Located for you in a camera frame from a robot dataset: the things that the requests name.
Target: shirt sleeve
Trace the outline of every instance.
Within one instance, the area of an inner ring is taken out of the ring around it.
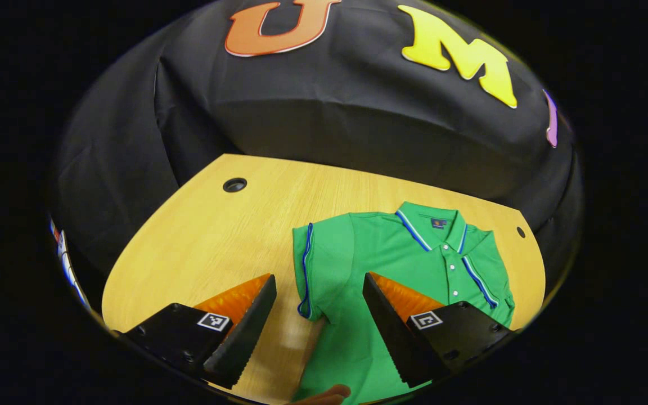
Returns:
[[[316,321],[335,314],[339,292],[352,274],[354,233],[349,214],[295,228],[294,270],[299,315]]]
[[[494,233],[490,233],[463,258],[466,270],[484,295],[488,308],[479,308],[509,328],[514,315],[514,297],[509,289],[509,274],[497,250]]]

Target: finger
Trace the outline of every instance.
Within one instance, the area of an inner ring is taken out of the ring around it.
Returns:
[[[344,397],[339,394],[304,400],[306,405],[341,405],[342,402],[344,402]]]
[[[324,391],[324,392],[322,392],[320,394],[312,395],[311,397],[304,398],[302,400],[298,400],[297,402],[291,402],[289,405],[300,405],[300,404],[303,404],[303,403],[308,404],[308,403],[312,403],[311,402],[312,400],[316,400],[316,399],[319,399],[319,398],[330,397],[331,395],[341,395],[342,397],[347,398],[351,394],[352,394],[352,390],[350,390],[349,387],[347,387],[346,385],[344,385],[344,384],[335,384],[335,385],[332,385],[331,389],[327,389],[326,391]]]

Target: blue striped trim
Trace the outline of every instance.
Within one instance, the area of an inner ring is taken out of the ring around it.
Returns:
[[[419,233],[416,231],[416,229],[414,229],[414,226],[411,224],[411,222],[409,222],[409,219],[407,218],[407,216],[404,215],[404,213],[401,210],[397,211],[397,216],[402,220],[402,222],[404,223],[404,226],[407,227],[407,229],[409,230],[409,233],[411,233],[412,236],[414,236],[414,239],[416,239],[416,241],[419,242],[421,247],[424,248],[425,251],[430,251],[431,248],[429,247],[429,245],[427,245],[426,241],[424,241],[424,239],[422,239],[422,237],[419,235]]]
[[[314,228],[313,223],[309,222],[309,228],[307,230],[307,247],[304,248],[304,254],[301,256],[301,269],[304,271],[304,299],[301,300],[296,311],[299,312],[299,315],[304,316],[304,318],[309,318],[312,315],[312,303],[309,302],[309,275],[307,274],[307,256],[309,251],[312,249],[312,230]],[[308,313],[304,315],[302,312],[302,305],[307,303]]]
[[[469,262],[469,259],[466,257],[462,257],[461,261],[463,261],[463,266],[466,267],[466,271],[469,273],[471,278],[474,279],[477,285],[479,285],[479,290],[481,290],[481,293],[484,294],[484,299],[487,300],[489,306],[491,306],[492,309],[499,306],[499,302],[496,302],[496,300],[494,300],[494,298],[491,297],[491,294],[489,294],[489,291],[487,290],[487,287],[484,285],[484,282],[482,281],[481,278],[479,278],[479,275],[477,275],[476,272],[474,271],[473,267]]]
[[[466,229],[469,227],[468,224],[463,226],[463,234],[461,235],[461,242],[460,242],[460,249],[458,250],[458,253],[461,254],[461,252],[464,251],[464,240],[466,238]]]

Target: yellow letter m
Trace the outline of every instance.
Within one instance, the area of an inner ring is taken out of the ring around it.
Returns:
[[[484,65],[485,74],[479,78],[481,87],[516,108],[506,56],[479,38],[466,43],[447,23],[430,13],[407,6],[399,6],[399,10],[409,14],[414,23],[414,44],[402,49],[406,59],[440,71],[448,70],[452,64],[442,55],[444,45],[461,77],[470,80]]]

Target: green polo shirt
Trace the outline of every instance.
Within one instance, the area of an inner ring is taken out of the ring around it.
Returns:
[[[405,394],[363,299],[367,272],[450,305],[465,300],[509,326],[514,300],[494,233],[457,210],[404,202],[396,213],[349,213],[295,228],[299,314],[326,316],[294,401],[334,384],[349,385],[345,404]]]

